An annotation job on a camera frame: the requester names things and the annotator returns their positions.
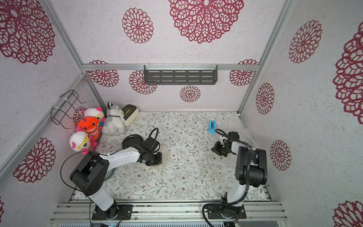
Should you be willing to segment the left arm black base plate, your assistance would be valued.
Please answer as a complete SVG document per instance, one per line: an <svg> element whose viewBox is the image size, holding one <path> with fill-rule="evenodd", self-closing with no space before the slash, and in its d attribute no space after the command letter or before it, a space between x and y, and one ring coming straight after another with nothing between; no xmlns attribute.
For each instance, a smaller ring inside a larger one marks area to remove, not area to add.
<svg viewBox="0 0 363 227"><path fill-rule="evenodd" d="M112 206L106 211L103 211L99 206L96 206L91 220L130 220L132 210L133 205L118 204L114 201Z"/></svg>

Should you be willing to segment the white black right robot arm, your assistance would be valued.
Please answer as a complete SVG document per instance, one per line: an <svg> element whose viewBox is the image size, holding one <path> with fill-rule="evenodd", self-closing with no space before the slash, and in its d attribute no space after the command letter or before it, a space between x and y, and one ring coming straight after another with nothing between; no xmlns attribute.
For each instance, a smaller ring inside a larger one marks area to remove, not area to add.
<svg viewBox="0 0 363 227"><path fill-rule="evenodd" d="M237 206L247 197L251 187L265 185L268 179L267 153L264 149L254 148L245 142L216 142L211 149L219 156L237 156L235 166L236 183L221 199L224 206Z"/></svg>

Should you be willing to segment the black dinner plate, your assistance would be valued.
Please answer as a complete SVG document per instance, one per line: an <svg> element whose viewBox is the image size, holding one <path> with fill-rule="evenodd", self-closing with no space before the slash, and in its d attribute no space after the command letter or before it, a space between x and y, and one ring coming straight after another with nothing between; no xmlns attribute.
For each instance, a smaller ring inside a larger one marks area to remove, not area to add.
<svg viewBox="0 0 363 227"><path fill-rule="evenodd" d="M127 136L122 142L122 148L127 149L143 143L143 138L140 135L133 134Z"/></svg>

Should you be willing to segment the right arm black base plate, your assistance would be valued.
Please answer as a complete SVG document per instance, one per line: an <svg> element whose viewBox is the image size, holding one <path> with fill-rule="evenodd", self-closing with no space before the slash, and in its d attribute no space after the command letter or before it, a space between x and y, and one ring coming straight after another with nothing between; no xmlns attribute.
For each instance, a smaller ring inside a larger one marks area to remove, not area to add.
<svg viewBox="0 0 363 227"><path fill-rule="evenodd" d="M243 204L222 205L222 203L208 203L203 206L208 219L245 219L247 218Z"/></svg>

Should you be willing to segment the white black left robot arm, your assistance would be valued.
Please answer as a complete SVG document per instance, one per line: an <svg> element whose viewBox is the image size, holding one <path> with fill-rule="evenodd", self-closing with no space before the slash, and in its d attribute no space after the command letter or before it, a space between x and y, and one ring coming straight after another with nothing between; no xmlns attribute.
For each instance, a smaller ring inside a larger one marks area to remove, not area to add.
<svg viewBox="0 0 363 227"><path fill-rule="evenodd" d="M112 154L90 151L75 167L70 175L70 180L100 210L109 211L117 205L117 202L105 189L104 180L107 172L137 162L147 166L159 165L162 163L162 153L147 151L139 145Z"/></svg>

